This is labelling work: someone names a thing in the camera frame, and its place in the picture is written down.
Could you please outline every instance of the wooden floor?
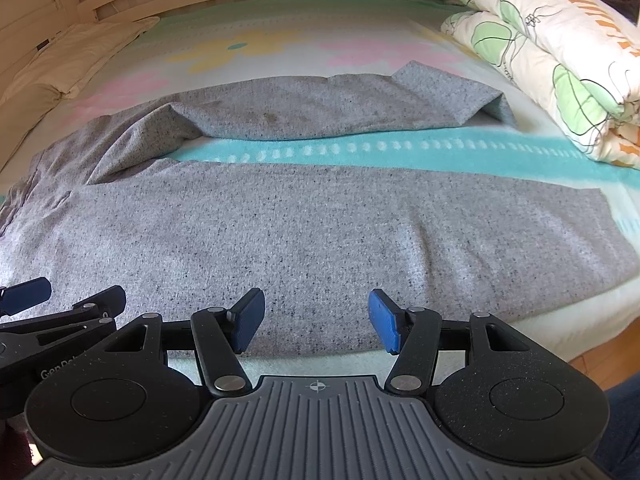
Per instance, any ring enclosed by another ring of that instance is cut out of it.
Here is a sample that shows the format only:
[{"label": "wooden floor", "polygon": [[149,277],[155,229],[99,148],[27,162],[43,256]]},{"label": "wooden floor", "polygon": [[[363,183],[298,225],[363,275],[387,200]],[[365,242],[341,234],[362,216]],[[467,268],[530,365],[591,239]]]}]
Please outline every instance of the wooden floor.
[{"label": "wooden floor", "polygon": [[585,352],[571,364],[607,390],[640,371],[640,318],[611,341]]}]

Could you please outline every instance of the crosshair circle logo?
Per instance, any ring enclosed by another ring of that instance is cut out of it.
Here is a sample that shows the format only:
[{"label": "crosshair circle logo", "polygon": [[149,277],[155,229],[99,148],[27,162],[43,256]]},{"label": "crosshair circle logo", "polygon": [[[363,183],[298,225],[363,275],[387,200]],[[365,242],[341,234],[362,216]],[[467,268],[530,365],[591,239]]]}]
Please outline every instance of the crosshair circle logo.
[{"label": "crosshair circle logo", "polygon": [[322,383],[321,381],[314,381],[312,382],[309,386],[307,386],[307,388],[309,388],[310,390],[317,392],[321,392],[322,390],[324,390],[325,388],[328,388],[329,386],[327,384]]}]

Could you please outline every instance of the dark red cloth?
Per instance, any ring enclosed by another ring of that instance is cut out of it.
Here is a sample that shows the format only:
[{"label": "dark red cloth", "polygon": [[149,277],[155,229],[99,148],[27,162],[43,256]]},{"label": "dark red cloth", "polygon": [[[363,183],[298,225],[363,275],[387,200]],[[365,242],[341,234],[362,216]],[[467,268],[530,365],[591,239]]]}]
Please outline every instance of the dark red cloth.
[{"label": "dark red cloth", "polygon": [[0,438],[0,480],[21,480],[33,469],[27,436],[7,427]]}]

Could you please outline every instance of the dark blue jeans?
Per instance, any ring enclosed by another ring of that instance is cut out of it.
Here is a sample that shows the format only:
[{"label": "dark blue jeans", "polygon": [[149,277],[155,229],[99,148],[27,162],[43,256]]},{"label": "dark blue jeans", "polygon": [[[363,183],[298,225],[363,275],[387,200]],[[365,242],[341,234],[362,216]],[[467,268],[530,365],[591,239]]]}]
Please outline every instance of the dark blue jeans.
[{"label": "dark blue jeans", "polygon": [[614,480],[639,480],[640,373],[606,393],[611,418],[594,460]]}]

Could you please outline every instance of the bed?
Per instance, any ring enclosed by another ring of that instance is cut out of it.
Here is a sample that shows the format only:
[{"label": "bed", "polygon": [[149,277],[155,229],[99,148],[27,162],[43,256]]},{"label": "bed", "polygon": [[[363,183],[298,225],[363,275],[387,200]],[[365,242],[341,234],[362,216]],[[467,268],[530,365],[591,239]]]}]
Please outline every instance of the bed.
[{"label": "bed", "polygon": [[[583,158],[529,98],[441,34],[440,24],[459,10],[450,0],[215,0],[215,5],[210,0],[34,0],[0,29],[0,88],[31,59],[36,46],[69,24],[164,17],[116,54],[78,97],[63,100],[40,121],[0,172],[0,195],[28,172],[33,155],[103,114],[174,92],[251,78],[389,75],[415,59],[503,91],[517,129],[479,116],[461,128],[423,130],[411,137],[387,132],[304,141],[199,138],[166,156],[231,164],[412,168],[596,187],[626,240],[640,250],[640,173]],[[639,312],[636,276],[578,303],[519,319],[514,326],[570,360],[615,337]],[[459,355],[442,357],[440,378],[462,365]],[[369,350],[259,356],[243,364],[255,381],[265,373],[385,376],[392,362],[382,350]],[[193,360],[178,357],[172,365],[197,376]]]}]

